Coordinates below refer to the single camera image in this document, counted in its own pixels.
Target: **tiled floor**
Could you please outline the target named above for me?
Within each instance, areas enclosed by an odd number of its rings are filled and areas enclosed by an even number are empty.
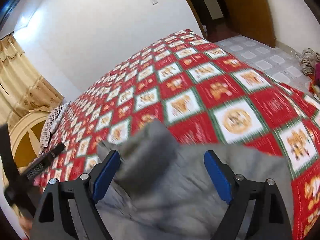
[[[210,42],[217,42],[221,41],[230,37],[234,37],[239,35],[231,30],[225,22],[218,23],[214,26],[208,28],[208,38],[207,40]]]
[[[309,94],[310,78],[300,71],[299,61],[283,50],[273,49],[241,35],[218,41],[216,44],[249,66]]]

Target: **bed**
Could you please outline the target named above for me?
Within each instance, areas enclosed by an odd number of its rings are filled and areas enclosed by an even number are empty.
[[[49,147],[66,150],[35,184],[76,179],[98,161],[97,144],[120,144],[153,121],[183,144],[238,143],[287,159],[294,239],[320,214],[320,103],[240,62],[191,30],[132,55],[70,104]]]

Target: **light switch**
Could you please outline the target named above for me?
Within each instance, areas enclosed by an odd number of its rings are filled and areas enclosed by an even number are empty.
[[[150,2],[151,2],[153,5],[159,3],[158,0],[150,0]]]

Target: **beige curtain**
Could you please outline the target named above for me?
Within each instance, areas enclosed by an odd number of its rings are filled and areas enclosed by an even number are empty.
[[[50,112],[63,96],[33,67],[12,34],[0,40],[0,123],[9,130],[35,110]]]

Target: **striped pillowcase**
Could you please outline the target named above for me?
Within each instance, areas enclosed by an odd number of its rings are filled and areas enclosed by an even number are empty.
[[[53,133],[57,130],[57,128],[58,128],[58,126],[59,126],[59,124],[60,124],[60,122],[61,122],[61,120],[62,120],[62,117],[63,117],[65,111],[66,111],[66,110],[68,109],[68,107],[69,107],[69,104],[70,104],[70,101],[67,102],[67,103],[65,103],[65,104],[63,105],[63,108],[61,109],[58,118],[53,122],[53,124],[52,124],[52,126],[51,126],[51,128],[50,128],[50,133],[51,133],[51,134],[53,134]]]
[[[50,133],[51,126],[53,125],[54,121],[58,118],[62,108],[63,108],[63,105],[60,105],[55,109],[53,109],[49,114],[48,119],[44,123],[44,126],[41,131],[41,136],[40,136],[40,154],[49,145],[50,135],[51,135]]]

